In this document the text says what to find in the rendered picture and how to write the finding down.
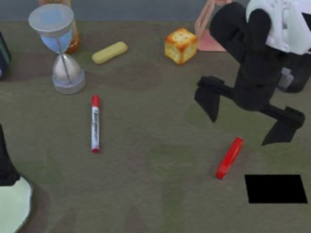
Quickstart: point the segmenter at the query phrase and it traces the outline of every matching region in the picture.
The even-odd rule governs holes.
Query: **yellow roll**
[[[96,52],[92,56],[93,62],[96,64],[102,64],[109,59],[118,56],[124,52],[126,52],[128,49],[127,45],[124,42],[118,42],[116,44],[113,44],[99,52]]]

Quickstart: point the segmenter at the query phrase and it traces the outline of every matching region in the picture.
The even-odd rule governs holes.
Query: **jar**
[[[64,4],[72,8],[71,7],[72,0],[38,0],[38,2],[40,5],[58,3]],[[74,20],[72,25],[72,39],[68,49],[66,50],[66,53],[73,53],[77,51],[79,47],[80,47],[80,35],[76,26],[76,21]]]

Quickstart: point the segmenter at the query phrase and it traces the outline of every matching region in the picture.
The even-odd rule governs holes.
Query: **brown surface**
[[[58,94],[49,51],[26,22],[1,22],[14,62],[0,82],[0,122],[17,169],[35,186],[21,233],[309,233],[310,205],[250,205],[244,174],[301,174],[311,193],[310,83],[273,104],[307,120],[290,144],[260,147],[273,120],[222,99],[210,123],[194,102],[196,82],[233,84],[225,53],[198,53],[183,66],[164,56],[165,37],[193,23],[84,22],[74,54],[86,87]],[[117,41],[129,51],[100,66],[91,55]],[[90,152],[90,100],[99,94],[102,150]],[[245,147],[223,181],[215,170],[236,136]]]

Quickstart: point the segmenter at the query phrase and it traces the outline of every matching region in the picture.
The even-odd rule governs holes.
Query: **yellow cube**
[[[192,58],[198,47],[198,37],[185,28],[179,28],[165,40],[165,55],[179,65]]]

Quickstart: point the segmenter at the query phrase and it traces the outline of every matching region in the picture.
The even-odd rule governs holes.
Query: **black parallelogram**
[[[245,175],[250,204],[308,203],[300,175]]]

